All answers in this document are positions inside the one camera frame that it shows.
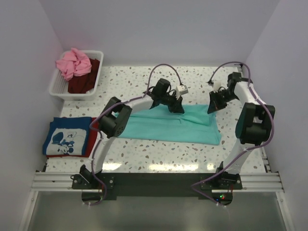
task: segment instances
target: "teal towel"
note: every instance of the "teal towel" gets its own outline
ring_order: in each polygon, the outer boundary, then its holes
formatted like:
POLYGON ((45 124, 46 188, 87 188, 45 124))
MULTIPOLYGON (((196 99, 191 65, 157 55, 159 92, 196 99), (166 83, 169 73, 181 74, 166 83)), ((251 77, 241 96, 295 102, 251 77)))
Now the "teal towel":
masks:
POLYGON ((183 105, 184 114, 170 113, 159 105, 129 117, 120 138, 190 142, 219 145, 215 113, 207 114, 208 105, 183 105))

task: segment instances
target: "folded blue cloth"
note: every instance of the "folded blue cloth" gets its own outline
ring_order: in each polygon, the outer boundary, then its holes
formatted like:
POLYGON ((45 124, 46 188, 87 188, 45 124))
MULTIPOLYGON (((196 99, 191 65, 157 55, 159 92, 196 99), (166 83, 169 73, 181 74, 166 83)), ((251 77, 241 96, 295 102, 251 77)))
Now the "folded blue cloth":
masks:
POLYGON ((84 155, 91 117, 54 118, 43 144, 44 155, 84 155))
POLYGON ((207 114, 208 105, 183 105, 184 114, 170 113, 167 106, 132 114, 120 138, 191 142, 219 145, 215 113, 207 114))

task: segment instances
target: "speckled tabletop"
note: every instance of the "speckled tabletop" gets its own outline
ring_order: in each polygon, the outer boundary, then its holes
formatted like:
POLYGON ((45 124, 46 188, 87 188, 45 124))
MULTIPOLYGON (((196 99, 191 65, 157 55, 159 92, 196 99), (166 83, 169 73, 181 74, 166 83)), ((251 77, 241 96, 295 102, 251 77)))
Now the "speckled tabletop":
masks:
MULTIPOLYGON (((108 66, 103 67, 95 100, 65 101, 61 116, 97 117, 113 96, 127 100, 142 94, 146 90, 149 66, 108 66)), ((211 87, 207 81, 215 67, 176 67, 182 82, 189 88, 183 96, 183 104, 207 104, 211 87)), ((227 84, 229 73, 236 67, 219 70, 214 80, 227 84)), ((159 78, 168 79, 174 88, 178 79, 172 69, 161 66, 156 69, 151 80, 155 85, 159 78)), ((221 142, 219 146, 198 143, 180 143, 152 140, 116 139, 106 157, 104 172, 215 172, 216 167, 230 153, 235 138, 235 125, 241 113, 239 101, 216 114, 221 142)), ((243 173, 265 172, 262 150, 254 150, 243 165, 243 173)), ((80 157, 54 157, 47 161, 47 172, 79 172, 86 161, 80 157)))

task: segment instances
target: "pink towel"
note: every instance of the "pink towel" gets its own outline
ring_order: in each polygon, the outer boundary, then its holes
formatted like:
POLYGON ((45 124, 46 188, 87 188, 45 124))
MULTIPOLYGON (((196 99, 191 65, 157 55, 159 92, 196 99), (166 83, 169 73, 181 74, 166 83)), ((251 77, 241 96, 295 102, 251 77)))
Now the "pink towel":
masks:
POLYGON ((74 76, 90 73, 92 67, 87 55, 76 48, 65 53, 62 59, 56 61, 56 64, 66 81, 71 80, 74 76))

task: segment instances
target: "white spotted tablecloth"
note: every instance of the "white spotted tablecloth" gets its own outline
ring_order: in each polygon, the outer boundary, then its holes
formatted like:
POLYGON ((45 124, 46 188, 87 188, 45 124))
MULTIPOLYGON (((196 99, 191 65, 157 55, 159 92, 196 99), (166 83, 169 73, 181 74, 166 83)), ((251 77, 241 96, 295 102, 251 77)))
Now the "white spotted tablecloth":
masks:
MULTIPOLYGON (((61 117, 97 117, 113 96, 121 100, 142 95, 146 90, 149 66, 107 66, 102 68, 99 85, 93 101, 65 101, 61 117)), ((189 93, 183 95, 183 104, 208 104, 211 87, 206 83, 215 67, 179 66, 183 84, 189 93)), ((228 74, 236 67, 225 67, 214 80, 227 84, 228 74)), ((161 66, 156 69, 151 86, 159 78, 166 78, 172 88, 178 84, 174 71, 161 66)), ((215 172, 220 162, 229 155, 236 137, 235 125, 241 113, 241 104, 234 100, 216 114, 221 142, 219 146, 198 143, 166 142, 153 140, 116 139, 103 165, 104 172, 215 172)), ((254 150, 243 165, 243 173, 265 172, 262 150, 254 150)), ((54 157, 47 161, 47 172, 79 172, 86 158, 54 157)))

